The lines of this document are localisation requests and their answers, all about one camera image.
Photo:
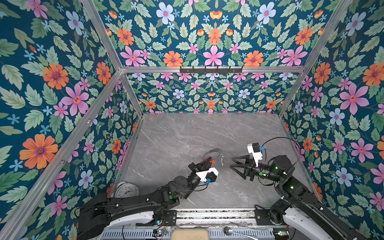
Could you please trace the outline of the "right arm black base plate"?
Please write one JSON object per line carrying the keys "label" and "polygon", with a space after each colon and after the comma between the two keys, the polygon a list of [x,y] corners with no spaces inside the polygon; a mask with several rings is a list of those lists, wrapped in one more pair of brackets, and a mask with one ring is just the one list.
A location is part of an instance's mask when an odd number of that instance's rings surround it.
{"label": "right arm black base plate", "polygon": [[264,209],[258,206],[255,206],[255,219],[257,225],[267,226],[267,225],[282,225],[284,224],[282,213],[278,212],[275,209]]}

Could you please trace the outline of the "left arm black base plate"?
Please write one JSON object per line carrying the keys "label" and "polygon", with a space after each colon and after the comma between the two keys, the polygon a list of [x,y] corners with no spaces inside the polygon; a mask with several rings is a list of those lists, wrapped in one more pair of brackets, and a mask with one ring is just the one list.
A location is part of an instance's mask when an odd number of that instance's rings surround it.
{"label": "left arm black base plate", "polygon": [[155,226],[175,226],[177,221],[178,211],[176,210],[162,210],[154,213]]}

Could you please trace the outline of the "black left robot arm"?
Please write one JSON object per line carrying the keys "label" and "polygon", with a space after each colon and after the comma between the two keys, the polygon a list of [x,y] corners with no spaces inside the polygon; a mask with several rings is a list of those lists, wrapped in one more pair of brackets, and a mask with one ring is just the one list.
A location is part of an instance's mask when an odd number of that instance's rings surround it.
{"label": "black left robot arm", "polygon": [[191,163],[191,174],[178,176],[173,181],[160,186],[156,191],[127,198],[108,197],[101,193],[91,198],[80,208],[78,240],[88,240],[101,235],[113,221],[143,212],[163,212],[180,204],[180,199],[187,199],[203,182],[206,186],[214,182],[217,173],[210,172],[214,159],[208,157],[200,163]]}

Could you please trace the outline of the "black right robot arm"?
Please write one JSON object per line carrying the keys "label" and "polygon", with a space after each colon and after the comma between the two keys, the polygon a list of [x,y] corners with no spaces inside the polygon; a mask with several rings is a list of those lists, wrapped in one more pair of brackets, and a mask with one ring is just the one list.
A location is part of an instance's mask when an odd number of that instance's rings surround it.
{"label": "black right robot arm", "polygon": [[325,207],[303,183],[293,176],[295,166],[286,156],[272,158],[272,164],[256,164],[249,156],[234,157],[230,168],[243,179],[256,177],[273,182],[280,195],[268,217],[275,225],[295,228],[311,240],[364,240],[366,237],[349,227]]}

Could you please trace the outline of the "metal keyring with red grip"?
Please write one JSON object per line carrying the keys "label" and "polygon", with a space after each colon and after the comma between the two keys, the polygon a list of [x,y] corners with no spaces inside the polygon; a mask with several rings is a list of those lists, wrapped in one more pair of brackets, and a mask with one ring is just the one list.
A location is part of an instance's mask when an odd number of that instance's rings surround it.
{"label": "metal keyring with red grip", "polygon": [[207,151],[204,156],[203,156],[203,159],[207,159],[209,157],[215,159],[215,160],[218,160],[222,166],[224,166],[225,162],[224,162],[224,151],[223,149],[221,148],[214,148],[214,149],[211,149],[209,151]]}

